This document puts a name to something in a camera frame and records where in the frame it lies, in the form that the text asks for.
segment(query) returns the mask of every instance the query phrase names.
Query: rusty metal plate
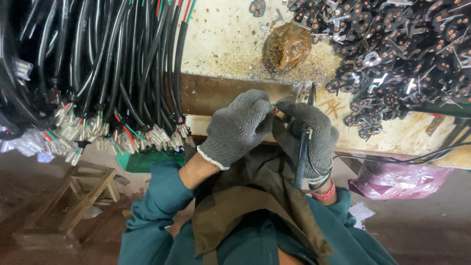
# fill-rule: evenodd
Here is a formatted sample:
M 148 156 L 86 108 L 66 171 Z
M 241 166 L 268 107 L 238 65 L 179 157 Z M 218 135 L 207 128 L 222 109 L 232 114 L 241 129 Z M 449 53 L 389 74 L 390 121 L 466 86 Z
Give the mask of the rusty metal plate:
M 240 93 L 250 89 L 265 91 L 270 102 L 280 99 L 294 102 L 297 94 L 289 84 L 258 82 L 202 75 L 181 75 L 181 101 L 184 114 L 212 116 L 227 107 Z

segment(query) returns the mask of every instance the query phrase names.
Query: brown apron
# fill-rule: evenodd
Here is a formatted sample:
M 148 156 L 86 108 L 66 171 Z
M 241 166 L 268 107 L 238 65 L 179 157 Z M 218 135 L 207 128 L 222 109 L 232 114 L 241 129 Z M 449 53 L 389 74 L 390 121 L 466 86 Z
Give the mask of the brown apron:
M 276 157 L 254 165 L 248 156 L 224 171 L 215 181 L 212 195 L 196 206 L 192 217 L 195 257 L 203 254 L 204 265 L 217 265 L 216 247 L 222 240 L 247 213 L 267 209 L 283 219 L 298 240 L 316 254 L 319 264 L 328 264 L 327 256 L 333 250 L 316 224 L 305 194 L 291 184 L 294 176 L 288 164 Z M 249 184 L 264 191 L 247 187 Z

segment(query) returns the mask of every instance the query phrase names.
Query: glove cuff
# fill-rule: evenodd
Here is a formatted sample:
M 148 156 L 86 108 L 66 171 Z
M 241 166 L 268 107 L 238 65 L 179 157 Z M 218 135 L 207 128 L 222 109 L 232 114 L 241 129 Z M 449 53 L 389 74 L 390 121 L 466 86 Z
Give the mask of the glove cuff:
M 221 163 L 219 163 L 218 161 L 214 161 L 211 157 L 209 157 L 207 154 L 205 154 L 203 151 L 201 151 L 201 148 L 200 148 L 201 145 L 198 145 L 196 147 L 196 149 L 198 150 L 198 153 L 200 153 L 200 155 L 208 162 L 212 163 L 212 164 L 215 164 L 217 165 L 221 170 L 228 170 L 229 167 L 224 167 Z
M 332 165 L 333 165 L 333 160 L 331 158 L 329 158 L 329 164 L 330 166 L 328 167 L 328 169 L 321 169 L 321 168 L 316 168 L 317 171 L 319 171 L 319 173 L 323 173 L 326 172 L 327 170 L 331 169 L 332 168 Z M 306 172 L 306 181 L 309 183 L 309 184 L 318 184 L 318 183 L 321 183 L 323 182 L 326 178 L 330 177 L 330 174 L 327 174 L 327 175 L 319 175 L 317 174 L 310 166 L 309 163 L 306 164 L 306 167 L 307 167 L 307 172 Z

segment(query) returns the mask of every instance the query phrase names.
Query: red beaded bracelet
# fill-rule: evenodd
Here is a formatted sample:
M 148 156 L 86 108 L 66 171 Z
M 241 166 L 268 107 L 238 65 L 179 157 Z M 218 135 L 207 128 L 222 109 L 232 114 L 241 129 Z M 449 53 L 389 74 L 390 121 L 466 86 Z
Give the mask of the red beaded bracelet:
M 319 193 L 311 193 L 312 197 L 316 200 L 328 200 L 330 198 L 332 198 L 332 196 L 335 194 L 335 185 L 333 183 L 333 180 L 332 180 L 332 188 L 330 189 L 330 191 L 327 193 L 327 194 L 319 194 Z

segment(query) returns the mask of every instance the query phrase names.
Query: shirt sleeve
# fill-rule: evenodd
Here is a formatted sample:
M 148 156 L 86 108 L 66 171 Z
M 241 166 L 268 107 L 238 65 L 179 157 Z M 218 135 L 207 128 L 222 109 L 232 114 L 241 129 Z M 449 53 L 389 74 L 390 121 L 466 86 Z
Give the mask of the shirt sleeve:
M 180 180 L 179 169 L 169 160 L 152 165 L 146 194 L 132 204 L 118 264 L 163 264 L 167 259 L 173 237 L 165 227 L 193 198 L 193 191 Z
M 334 254 L 329 257 L 330 263 L 397 265 L 384 247 L 368 232 L 354 227 L 357 221 L 349 212 L 351 194 L 345 188 L 335 188 L 337 202 L 334 204 L 324 206 L 308 197 L 314 219 L 324 238 L 334 249 Z

